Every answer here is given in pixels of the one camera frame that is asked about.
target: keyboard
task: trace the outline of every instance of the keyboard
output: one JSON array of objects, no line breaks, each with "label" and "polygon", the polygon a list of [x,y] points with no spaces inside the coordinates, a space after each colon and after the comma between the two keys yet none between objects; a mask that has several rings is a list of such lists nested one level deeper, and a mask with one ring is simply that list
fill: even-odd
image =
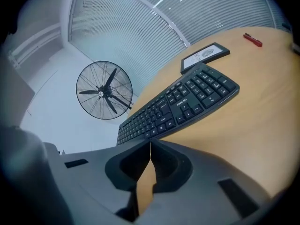
[{"label": "keyboard", "polygon": [[119,126],[117,145],[183,129],[220,108],[239,90],[224,74],[204,63],[196,65]]}]

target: curved desk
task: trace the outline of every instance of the curved desk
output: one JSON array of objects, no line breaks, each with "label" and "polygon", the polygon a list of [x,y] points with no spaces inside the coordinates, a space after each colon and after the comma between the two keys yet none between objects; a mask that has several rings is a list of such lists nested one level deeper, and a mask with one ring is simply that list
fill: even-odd
[{"label": "curved desk", "polygon": [[[260,40],[257,47],[244,33]],[[208,63],[233,79],[240,92],[206,118],[162,140],[213,153],[256,180],[274,196],[293,179],[300,158],[300,56],[292,36],[264,27],[236,28],[209,36],[177,55],[153,78],[129,115],[177,80],[181,60],[217,42],[230,55]],[[137,196],[140,213],[152,199],[155,172],[150,162]]]}]

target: lenovo logo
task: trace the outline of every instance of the lenovo logo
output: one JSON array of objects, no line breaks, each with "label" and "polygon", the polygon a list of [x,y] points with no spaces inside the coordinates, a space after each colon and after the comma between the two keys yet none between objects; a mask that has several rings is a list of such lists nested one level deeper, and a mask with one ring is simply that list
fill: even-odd
[{"label": "lenovo logo", "polygon": [[184,103],[186,100],[187,100],[186,98],[183,99],[181,102],[179,102],[179,103],[177,104],[177,106],[179,106],[180,104]]}]

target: red pen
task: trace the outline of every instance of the red pen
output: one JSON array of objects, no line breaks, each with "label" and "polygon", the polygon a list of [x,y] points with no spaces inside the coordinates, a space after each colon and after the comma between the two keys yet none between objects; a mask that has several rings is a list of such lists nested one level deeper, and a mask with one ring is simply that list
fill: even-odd
[{"label": "red pen", "polygon": [[263,43],[261,41],[255,39],[254,37],[251,37],[250,34],[245,33],[243,36],[244,36],[245,39],[248,39],[251,42],[253,42],[256,46],[258,46],[258,47],[262,47],[263,46]]}]

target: fan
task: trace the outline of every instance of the fan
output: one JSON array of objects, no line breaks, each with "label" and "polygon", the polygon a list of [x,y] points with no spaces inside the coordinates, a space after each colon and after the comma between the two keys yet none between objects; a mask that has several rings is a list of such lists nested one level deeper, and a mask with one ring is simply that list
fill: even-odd
[{"label": "fan", "polygon": [[104,120],[121,116],[133,104],[128,75],[118,65],[108,61],[89,64],[77,79],[76,93],[87,113]]}]

